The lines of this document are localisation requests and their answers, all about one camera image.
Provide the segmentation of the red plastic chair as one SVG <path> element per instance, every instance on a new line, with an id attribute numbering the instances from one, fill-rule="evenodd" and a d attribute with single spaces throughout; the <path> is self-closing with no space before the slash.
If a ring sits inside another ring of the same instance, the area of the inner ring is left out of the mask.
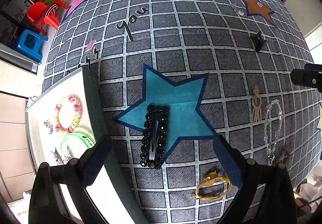
<path id="1" fill-rule="evenodd" d="M 55 0 L 50 5 L 46 5 L 43 2 L 36 2 L 28 8 L 26 16 L 32 25 L 34 25 L 38 31 L 47 37 L 47 33 L 43 30 L 44 25 L 49 25 L 56 30 L 60 25 L 56 15 L 58 7 L 68 9 L 65 4 L 58 0 Z"/>

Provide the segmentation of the small silver hair clip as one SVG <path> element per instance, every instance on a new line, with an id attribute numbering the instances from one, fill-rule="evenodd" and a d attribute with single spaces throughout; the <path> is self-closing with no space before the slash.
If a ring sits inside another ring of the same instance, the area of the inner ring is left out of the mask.
<path id="1" fill-rule="evenodd" d="M 53 125 L 51 124 L 51 122 L 49 120 L 45 120 L 43 122 L 43 124 L 48 129 L 49 134 L 52 134 L 54 129 L 53 129 Z"/>

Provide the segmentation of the blue plastic stool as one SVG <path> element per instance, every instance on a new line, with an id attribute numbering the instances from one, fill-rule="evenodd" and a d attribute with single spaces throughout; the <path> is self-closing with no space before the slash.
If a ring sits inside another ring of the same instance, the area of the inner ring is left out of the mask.
<path id="1" fill-rule="evenodd" d="M 15 43 L 14 49 L 25 57 L 40 63 L 42 59 L 42 54 L 40 53 L 42 41 L 48 41 L 48 38 L 30 30 L 24 30 Z"/>

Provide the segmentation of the silver rhinestone hair clip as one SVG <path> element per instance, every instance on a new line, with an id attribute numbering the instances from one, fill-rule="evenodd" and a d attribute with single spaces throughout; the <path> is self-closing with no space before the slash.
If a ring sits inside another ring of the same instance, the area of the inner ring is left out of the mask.
<path id="1" fill-rule="evenodd" d="M 62 159 L 61 155 L 59 154 L 57 148 L 55 148 L 54 151 L 52 151 L 52 155 L 54 156 L 56 164 L 59 165 L 65 165 L 65 161 Z"/>

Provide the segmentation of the white jewelry tray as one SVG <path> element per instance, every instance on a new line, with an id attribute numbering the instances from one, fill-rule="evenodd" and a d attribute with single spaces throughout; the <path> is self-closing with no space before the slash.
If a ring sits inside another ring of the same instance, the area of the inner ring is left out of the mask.
<path id="1" fill-rule="evenodd" d="M 86 67 L 69 73 L 26 110 L 35 162 L 52 166 L 79 158 L 107 133 L 97 76 Z M 89 187 L 110 223 L 147 223 L 113 152 Z"/>

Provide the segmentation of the green plastic bangle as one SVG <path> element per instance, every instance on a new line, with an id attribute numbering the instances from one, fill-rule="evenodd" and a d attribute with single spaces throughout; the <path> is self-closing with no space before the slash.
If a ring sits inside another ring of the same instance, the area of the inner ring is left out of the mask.
<path id="1" fill-rule="evenodd" d="M 80 158 L 84 152 L 92 148 L 96 141 L 92 136 L 80 131 L 66 134 L 61 141 L 60 154 L 64 161 L 72 158 Z"/>

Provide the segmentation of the black beaded hair clip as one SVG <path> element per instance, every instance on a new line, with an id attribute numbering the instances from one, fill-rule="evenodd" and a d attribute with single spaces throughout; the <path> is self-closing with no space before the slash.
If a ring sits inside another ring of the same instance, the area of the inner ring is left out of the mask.
<path id="1" fill-rule="evenodd" d="M 140 165 L 158 170 L 163 164 L 169 108 L 149 104 L 145 119 L 140 147 Z"/>

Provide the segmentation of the beige wooden hair clip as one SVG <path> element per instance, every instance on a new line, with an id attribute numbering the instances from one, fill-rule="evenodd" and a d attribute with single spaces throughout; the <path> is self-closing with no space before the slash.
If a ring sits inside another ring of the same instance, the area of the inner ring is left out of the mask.
<path id="1" fill-rule="evenodd" d="M 252 86 L 253 89 L 253 99 L 252 99 L 252 105 L 253 105 L 253 111 L 252 111 L 252 122 L 261 122 L 262 117 L 262 111 L 261 111 L 261 104 L 262 99 L 259 93 L 259 87 L 258 85 Z"/>

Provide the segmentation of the grey checked star tablecloth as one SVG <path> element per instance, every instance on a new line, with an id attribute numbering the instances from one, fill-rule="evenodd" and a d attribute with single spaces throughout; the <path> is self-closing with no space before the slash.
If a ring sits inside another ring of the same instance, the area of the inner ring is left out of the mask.
<path id="1" fill-rule="evenodd" d="M 256 52 L 258 32 L 267 43 Z M 217 223 L 237 188 L 218 201 L 192 197 L 222 171 L 212 132 L 263 165 L 268 145 L 276 157 L 289 148 L 293 185 L 318 163 L 321 95 L 290 78 L 312 60 L 281 0 L 80 0 L 53 38 L 43 88 L 79 67 L 94 71 L 115 157 L 147 222 Z M 169 108 L 158 170 L 140 165 L 149 104 Z"/>

